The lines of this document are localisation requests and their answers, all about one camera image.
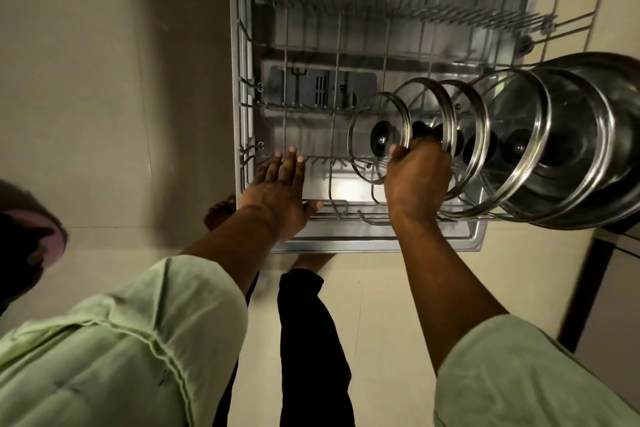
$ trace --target person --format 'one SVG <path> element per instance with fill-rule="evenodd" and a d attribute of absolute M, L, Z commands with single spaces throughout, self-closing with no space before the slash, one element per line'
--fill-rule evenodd
<path fill-rule="evenodd" d="M 7 334 L 0 341 L 0 425 L 224 424 L 221 398 L 230 395 L 246 296 L 260 264 L 321 207 L 303 203 L 304 176 L 295 148 L 276 154 L 237 210 L 214 213 L 212 231 L 181 255 L 66 316 Z M 561 346 L 509 315 L 447 244 L 436 216 L 450 180 L 451 156 L 434 140 L 393 149 L 385 193 L 437 375 L 434 423 L 640 424 L 633 408 Z M 283 426 L 355 424 L 349 367 L 317 297 L 324 261 L 301 257 L 280 280 Z"/>

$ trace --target tiled floor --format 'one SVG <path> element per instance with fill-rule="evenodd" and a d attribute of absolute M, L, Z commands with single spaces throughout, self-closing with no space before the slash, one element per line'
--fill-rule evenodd
<path fill-rule="evenodd" d="M 571 17 L 593 1 L 563 0 L 560 11 Z M 227 0 L 0 7 L 1 177 L 71 235 L 63 261 L 0 319 L 5 332 L 112 289 L 199 236 L 206 208 L 233 190 L 233 146 Z M 640 56 L 638 7 L 605 0 L 593 47 Z M 576 37 L 550 54 L 581 49 Z M 508 309 L 553 335 L 589 239 L 492 224 L 483 251 L 464 259 Z M 287 261 L 270 260 L 254 295 L 230 425 L 278 423 L 275 296 Z M 343 255 L 323 274 L 358 424 L 429 424 L 435 378 L 400 255 Z"/>

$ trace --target dishwasher rack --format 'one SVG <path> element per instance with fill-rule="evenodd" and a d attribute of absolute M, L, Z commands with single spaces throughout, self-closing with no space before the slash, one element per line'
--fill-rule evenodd
<path fill-rule="evenodd" d="M 380 182 L 385 161 L 377 156 L 355 155 L 348 149 L 354 135 L 349 128 L 354 115 L 380 119 L 389 108 L 393 112 L 393 105 L 386 105 L 389 98 L 380 99 L 380 95 L 393 94 L 405 82 L 420 77 L 476 85 L 480 82 L 477 91 L 491 100 L 499 93 L 505 72 L 516 73 L 532 66 L 524 65 L 523 58 L 538 45 L 543 47 L 540 61 L 544 61 L 549 42 L 588 32 L 585 50 L 588 48 L 602 0 L 596 1 L 593 11 L 565 21 L 558 21 L 555 15 L 559 0 L 548 14 L 534 12 L 535 2 L 231 0 L 237 193 L 244 191 L 257 166 L 276 150 L 296 144 L 307 157 L 308 172 L 320 169 L 320 177 L 311 179 L 309 186 L 305 184 L 303 196 L 322 199 L 326 204 L 312 221 L 326 226 L 354 221 L 370 228 L 388 228 L 383 193 L 380 186 L 371 183 Z M 584 25 L 574 28 L 582 21 Z M 315 76 L 316 100 L 311 103 L 301 101 L 299 95 L 303 77 L 311 77 L 308 72 L 319 75 Z M 363 98 L 356 101 L 356 92 L 349 91 L 354 84 L 349 78 L 355 78 L 356 73 L 375 76 L 369 78 L 375 80 L 375 91 L 369 84 L 367 96 L 377 98 L 377 102 L 366 110 Z M 366 86 L 366 78 L 361 79 L 360 85 Z M 450 93 L 455 112 L 473 114 L 470 101 L 456 103 L 459 89 Z M 442 119 L 435 99 L 425 102 L 423 90 L 412 95 L 412 103 L 418 96 L 422 99 L 420 106 L 411 109 L 410 119 L 433 117 L 433 123 Z M 260 136 L 267 134 L 260 131 L 265 128 L 271 136 L 263 139 Z M 312 140 L 321 144 L 310 143 Z M 456 146 L 454 135 L 449 146 Z M 467 170 L 468 166 L 454 162 L 458 178 L 463 178 Z M 364 174 L 370 178 L 361 179 L 357 192 L 339 192 L 344 183 L 349 185 L 343 188 L 353 189 L 353 177 L 360 179 Z M 469 206 L 487 198 L 480 180 L 472 181 L 465 194 L 452 196 L 455 199 L 447 202 L 440 220 L 481 223 L 513 218 L 490 209 L 473 216 L 465 214 Z M 364 241 L 379 238 L 375 232 L 371 237 L 359 237 Z"/>

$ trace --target dishwasher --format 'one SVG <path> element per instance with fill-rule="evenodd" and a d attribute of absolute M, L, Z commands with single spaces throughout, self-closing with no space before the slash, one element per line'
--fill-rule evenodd
<path fill-rule="evenodd" d="M 491 220 L 585 229 L 636 212 L 638 63 L 545 61 L 577 32 L 587 50 L 602 0 L 567 21 L 536 2 L 230 0 L 236 193 L 294 145 L 303 199 L 324 203 L 273 251 L 399 251 L 381 184 L 390 145 L 419 135 L 454 157 L 438 222 L 455 250 L 480 250 Z"/>

